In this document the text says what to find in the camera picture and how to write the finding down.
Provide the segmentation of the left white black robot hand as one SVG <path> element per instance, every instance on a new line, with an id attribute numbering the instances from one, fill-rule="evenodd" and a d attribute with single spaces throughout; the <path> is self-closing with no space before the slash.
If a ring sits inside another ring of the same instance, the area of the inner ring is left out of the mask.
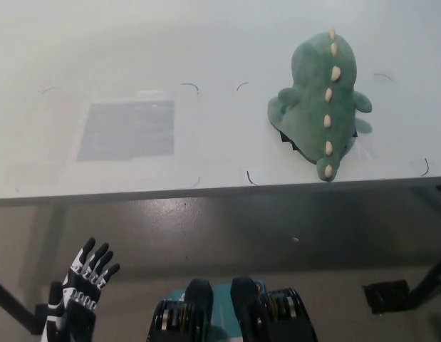
<path id="1" fill-rule="evenodd" d="M 94 249 L 90 238 L 77 253 L 62 282 L 51 283 L 42 341 L 92 341 L 102 290 L 119 264 L 108 266 L 113 258 L 109 243 Z"/>

